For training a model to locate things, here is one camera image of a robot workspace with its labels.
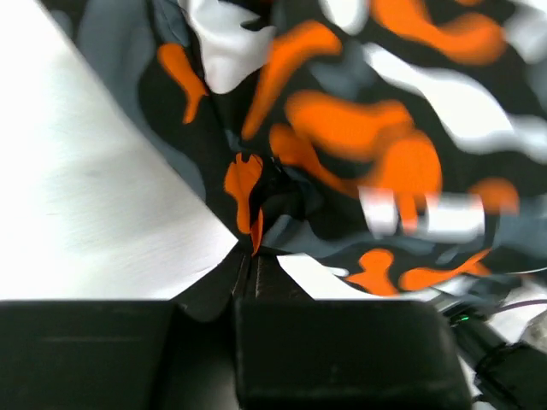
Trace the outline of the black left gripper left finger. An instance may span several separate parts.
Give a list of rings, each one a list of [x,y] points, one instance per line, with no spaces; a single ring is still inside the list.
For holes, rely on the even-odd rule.
[[[168,301],[1,305],[4,409],[235,409],[230,304],[247,256]]]

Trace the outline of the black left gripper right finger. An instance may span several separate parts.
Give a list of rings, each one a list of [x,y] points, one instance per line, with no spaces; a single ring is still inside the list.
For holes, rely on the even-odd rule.
[[[467,409],[450,328],[429,304],[316,301],[280,266],[245,257],[233,289],[243,409]]]

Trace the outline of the orange camouflage shorts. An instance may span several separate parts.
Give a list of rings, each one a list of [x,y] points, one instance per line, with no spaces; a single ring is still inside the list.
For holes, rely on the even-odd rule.
[[[45,7],[244,249],[375,296],[545,269],[545,2]]]

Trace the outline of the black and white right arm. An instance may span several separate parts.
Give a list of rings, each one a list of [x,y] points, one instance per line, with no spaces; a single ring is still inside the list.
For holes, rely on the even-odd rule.
[[[466,303],[458,302],[442,315],[474,371],[480,401],[496,409],[546,408],[546,353],[527,342],[509,342]]]

